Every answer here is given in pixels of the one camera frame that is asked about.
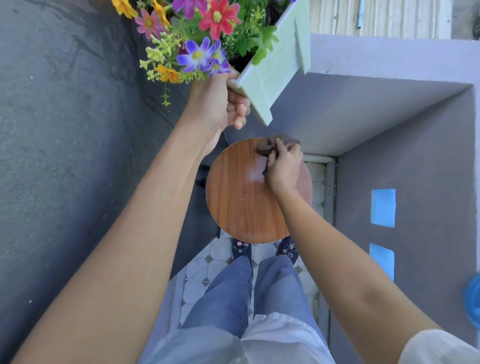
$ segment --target white shirt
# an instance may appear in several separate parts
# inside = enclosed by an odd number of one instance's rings
[[[147,364],[335,364],[316,331],[304,322],[273,312],[256,315],[241,339],[218,328],[176,331],[162,339]],[[480,351],[441,330],[412,337],[399,364],[480,363]]]

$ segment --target forearm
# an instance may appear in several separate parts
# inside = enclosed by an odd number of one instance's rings
[[[203,147],[179,121],[14,363],[138,361],[163,300]]]
[[[412,336],[438,328],[365,251],[296,191],[277,197],[305,266],[365,362],[397,363]]]

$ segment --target blue tile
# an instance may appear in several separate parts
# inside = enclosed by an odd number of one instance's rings
[[[395,227],[395,188],[387,190],[372,190],[372,224]]]
[[[382,246],[370,244],[370,256],[382,267],[390,279],[394,280],[395,253]]]

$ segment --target brown cloth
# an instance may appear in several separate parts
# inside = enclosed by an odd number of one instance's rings
[[[276,139],[280,139],[282,143],[287,147],[289,151],[294,144],[300,144],[295,138],[285,134],[273,134],[268,138],[264,138],[260,143],[257,145],[257,153],[261,154],[262,156],[268,157],[272,150],[275,151],[276,156],[278,157],[278,148],[276,147]]]

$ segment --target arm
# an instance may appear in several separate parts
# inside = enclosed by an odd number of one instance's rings
[[[249,113],[250,102],[227,91],[226,80],[219,75],[192,85],[184,113],[127,206],[14,364],[138,362],[165,294],[199,164],[222,130],[241,128]]]
[[[295,190],[300,146],[269,157],[268,181],[305,266],[342,330],[366,363],[397,364],[407,341],[439,328],[353,241],[326,222]]]

